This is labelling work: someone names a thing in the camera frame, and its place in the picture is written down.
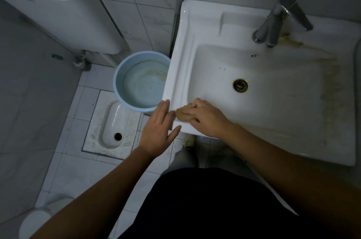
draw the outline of drain plug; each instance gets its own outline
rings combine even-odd
[[[122,140],[122,134],[117,132],[115,135],[114,135],[114,139],[117,140],[117,141],[120,141]]]
[[[233,82],[233,88],[239,93],[244,93],[248,89],[248,84],[244,79],[236,79]]]

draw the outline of faucet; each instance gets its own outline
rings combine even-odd
[[[256,43],[263,43],[267,39],[267,47],[276,46],[283,21],[289,15],[299,22],[306,31],[313,29],[313,25],[298,5],[297,0],[278,0],[266,21],[252,34],[252,40]]]

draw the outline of person's right arm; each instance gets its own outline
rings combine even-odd
[[[191,125],[235,149],[299,214],[342,237],[361,237],[361,190],[306,164],[229,121],[209,102],[197,98]]]

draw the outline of person's left arm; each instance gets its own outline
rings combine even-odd
[[[135,184],[181,130],[168,135],[174,112],[161,101],[145,125],[139,146],[111,171],[46,222],[31,239],[108,238]]]

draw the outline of gray pants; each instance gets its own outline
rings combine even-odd
[[[182,150],[177,152],[174,156],[173,162],[169,167],[161,174],[164,175],[180,168],[197,168],[198,159],[192,154],[190,148],[184,147]],[[260,182],[260,179],[255,175],[254,172],[246,165],[241,158],[234,154],[223,154],[219,153],[208,157],[208,168],[221,168],[231,173],[250,178],[254,181]]]

